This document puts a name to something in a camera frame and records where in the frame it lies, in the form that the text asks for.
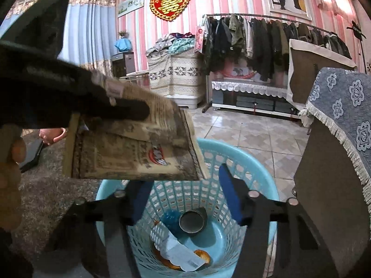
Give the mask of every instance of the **paper wrapper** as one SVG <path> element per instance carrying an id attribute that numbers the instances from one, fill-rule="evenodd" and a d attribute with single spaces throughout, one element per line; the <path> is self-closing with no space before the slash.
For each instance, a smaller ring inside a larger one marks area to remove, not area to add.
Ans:
<path id="1" fill-rule="evenodd" d="M 131 83 L 109 83 L 108 87 L 118 87 L 111 92 L 120 93 L 122 98 L 146 101 L 150 115 L 145 121 L 106 121 L 73 115 L 64 154 L 66 176 L 119 180 L 208 178 L 187 111 Z"/>

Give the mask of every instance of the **cabinet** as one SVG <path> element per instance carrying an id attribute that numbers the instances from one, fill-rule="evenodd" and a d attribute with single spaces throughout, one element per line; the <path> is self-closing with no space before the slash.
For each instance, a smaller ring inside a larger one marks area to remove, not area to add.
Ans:
<path id="1" fill-rule="evenodd" d="M 121 52 L 111 58 L 114 77 L 120 78 L 135 72 L 134 52 Z"/>

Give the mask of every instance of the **heart-shaped ornament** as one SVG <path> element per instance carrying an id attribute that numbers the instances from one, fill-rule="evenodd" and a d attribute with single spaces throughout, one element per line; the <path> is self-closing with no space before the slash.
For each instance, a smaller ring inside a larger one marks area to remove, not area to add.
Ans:
<path id="1" fill-rule="evenodd" d="M 190 0 L 151 0 L 150 8 L 160 19 L 172 21 L 187 7 Z"/>

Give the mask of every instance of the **tiled floor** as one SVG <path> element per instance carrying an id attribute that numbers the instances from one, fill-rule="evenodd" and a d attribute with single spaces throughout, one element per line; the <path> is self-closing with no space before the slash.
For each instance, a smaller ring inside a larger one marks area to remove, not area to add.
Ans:
<path id="1" fill-rule="evenodd" d="M 237 111 L 202 108 L 189 110 L 196 136 L 238 146 L 253 155 L 270 172 L 281 201 L 292 197 L 294 174 L 308 141 L 307 129 L 299 123 Z M 264 278 L 273 272 L 276 237 L 268 247 Z"/>

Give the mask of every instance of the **pink striped wallpaper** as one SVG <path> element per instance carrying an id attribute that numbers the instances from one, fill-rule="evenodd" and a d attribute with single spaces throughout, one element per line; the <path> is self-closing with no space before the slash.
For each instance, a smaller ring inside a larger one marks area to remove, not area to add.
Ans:
<path id="1" fill-rule="evenodd" d="M 155 17 L 150 10 L 149 4 L 150 0 L 145 0 L 144 7 L 117 19 L 117 31 L 125 29 L 129 32 L 137 71 L 148 68 L 145 51 L 152 47 L 158 38 L 170 32 L 194 33 L 195 27 L 205 13 L 270 14 L 268 0 L 190 0 L 188 7 L 179 17 L 173 22 L 167 22 Z M 347 44 L 350 54 L 360 71 L 364 71 L 363 65 L 360 66 L 359 64 L 359 42 L 354 38 L 352 31 L 346 29 L 351 24 L 340 16 L 334 16 L 331 12 L 320 10 L 314 0 L 310 0 L 307 8 L 312 16 L 311 24 L 336 32 Z M 273 15 L 295 19 L 294 16 Z"/>

